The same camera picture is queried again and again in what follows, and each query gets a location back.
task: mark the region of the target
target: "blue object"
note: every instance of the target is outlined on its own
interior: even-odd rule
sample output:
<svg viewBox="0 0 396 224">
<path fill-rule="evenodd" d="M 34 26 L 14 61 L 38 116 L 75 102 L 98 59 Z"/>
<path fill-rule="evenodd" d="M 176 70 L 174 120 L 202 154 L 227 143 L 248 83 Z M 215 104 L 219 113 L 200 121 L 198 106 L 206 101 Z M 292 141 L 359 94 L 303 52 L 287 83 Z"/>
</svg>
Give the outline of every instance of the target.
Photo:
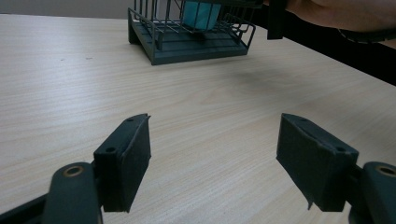
<svg viewBox="0 0 396 224">
<path fill-rule="evenodd" d="M 220 8 L 221 4 L 186 1 L 182 22 L 198 30 L 211 30 L 216 24 Z"/>
</svg>

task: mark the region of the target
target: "wooden table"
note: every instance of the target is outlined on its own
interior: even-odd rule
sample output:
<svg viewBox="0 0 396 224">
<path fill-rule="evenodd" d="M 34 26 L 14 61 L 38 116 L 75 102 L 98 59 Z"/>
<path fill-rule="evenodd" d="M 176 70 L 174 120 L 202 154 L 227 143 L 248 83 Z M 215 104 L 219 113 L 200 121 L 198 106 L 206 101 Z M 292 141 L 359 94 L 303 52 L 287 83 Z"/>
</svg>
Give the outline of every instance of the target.
<svg viewBox="0 0 396 224">
<path fill-rule="evenodd" d="M 258 29 L 247 56 L 152 66 L 127 21 L 0 15 L 0 213 L 48 191 L 126 118 L 152 159 L 130 214 L 105 223 L 347 223 L 307 211 L 275 160 L 281 113 L 367 161 L 396 163 L 396 89 Z"/>
</svg>

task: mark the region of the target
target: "person's arm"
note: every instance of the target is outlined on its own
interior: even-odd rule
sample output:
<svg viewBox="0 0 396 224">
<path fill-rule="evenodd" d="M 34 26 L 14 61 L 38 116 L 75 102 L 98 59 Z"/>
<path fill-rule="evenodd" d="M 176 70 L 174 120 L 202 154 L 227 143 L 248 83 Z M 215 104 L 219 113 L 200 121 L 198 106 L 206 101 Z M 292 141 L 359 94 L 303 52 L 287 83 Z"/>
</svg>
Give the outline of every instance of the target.
<svg viewBox="0 0 396 224">
<path fill-rule="evenodd" d="M 286 10 L 316 25 L 359 33 L 396 28 L 395 0 L 289 0 Z M 381 44 L 396 49 L 396 39 Z"/>
</svg>

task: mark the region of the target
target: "dish rack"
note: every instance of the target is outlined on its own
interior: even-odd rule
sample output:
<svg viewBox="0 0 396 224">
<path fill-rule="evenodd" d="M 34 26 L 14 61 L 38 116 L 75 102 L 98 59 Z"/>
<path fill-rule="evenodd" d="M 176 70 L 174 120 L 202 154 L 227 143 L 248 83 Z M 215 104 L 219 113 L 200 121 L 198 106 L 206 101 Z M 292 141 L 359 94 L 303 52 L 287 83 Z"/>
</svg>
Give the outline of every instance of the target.
<svg viewBox="0 0 396 224">
<path fill-rule="evenodd" d="M 129 42 L 142 45 L 152 65 L 246 55 L 253 11 L 261 6 L 262 0 L 134 0 Z"/>
</svg>

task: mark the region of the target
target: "table surface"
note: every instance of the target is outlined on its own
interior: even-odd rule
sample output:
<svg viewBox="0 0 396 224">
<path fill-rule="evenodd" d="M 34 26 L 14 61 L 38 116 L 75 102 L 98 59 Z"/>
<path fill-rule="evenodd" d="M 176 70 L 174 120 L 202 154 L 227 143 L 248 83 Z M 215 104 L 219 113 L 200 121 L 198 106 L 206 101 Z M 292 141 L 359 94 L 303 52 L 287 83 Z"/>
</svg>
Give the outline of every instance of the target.
<svg viewBox="0 0 396 224">
<path fill-rule="evenodd" d="M 105 223 L 347 223 L 276 161 L 281 113 L 367 161 L 396 163 L 396 88 L 259 28 L 247 56 L 152 66 L 126 20 L 0 15 L 0 213 L 148 113 L 152 158 L 131 212 Z"/>
</svg>

